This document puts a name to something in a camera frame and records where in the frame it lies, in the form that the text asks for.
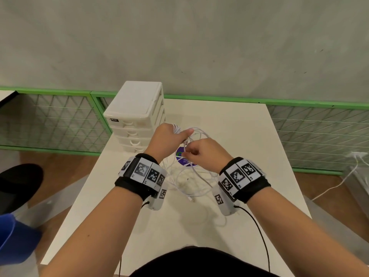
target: black stool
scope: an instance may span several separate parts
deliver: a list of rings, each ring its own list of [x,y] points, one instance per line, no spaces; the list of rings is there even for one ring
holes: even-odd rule
[[[0,214],[11,213],[31,199],[44,172],[37,164],[21,164],[0,173]]]

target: person's right hand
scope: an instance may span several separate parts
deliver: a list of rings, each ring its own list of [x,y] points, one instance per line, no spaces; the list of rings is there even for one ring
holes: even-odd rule
[[[221,145],[211,138],[192,141],[187,145],[182,157],[218,174],[233,159]]]

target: person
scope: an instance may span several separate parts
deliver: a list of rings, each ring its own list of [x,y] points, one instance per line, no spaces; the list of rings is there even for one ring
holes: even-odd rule
[[[141,157],[161,163],[192,133],[193,129],[187,129],[174,134],[173,125],[164,123],[156,129]],[[189,143],[182,156],[216,173],[233,160],[211,138]],[[141,196],[142,192],[115,186],[76,229],[41,276],[113,276],[145,199]],[[361,260],[269,184],[252,195],[247,206],[295,276],[369,276],[369,269]],[[149,274],[275,276],[230,254],[195,246],[158,257],[131,276]]]

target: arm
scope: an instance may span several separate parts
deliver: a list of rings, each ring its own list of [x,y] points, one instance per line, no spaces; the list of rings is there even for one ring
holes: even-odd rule
[[[145,153],[159,163],[193,133],[160,125]],[[58,251],[41,277],[113,276],[140,212],[141,196],[114,187]]]
[[[182,156],[216,173],[233,159],[210,138],[191,142]],[[273,188],[257,191],[245,203],[294,275],[369,276],[362,261]]]

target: person's right arm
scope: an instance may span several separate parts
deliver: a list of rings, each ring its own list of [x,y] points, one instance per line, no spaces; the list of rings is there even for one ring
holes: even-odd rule
[[[216,173],[233,159],[211,138],[191,142],[182,156]],[[295,276],[369,276],[366,264],[273,188],[258,191],[247,206]]]

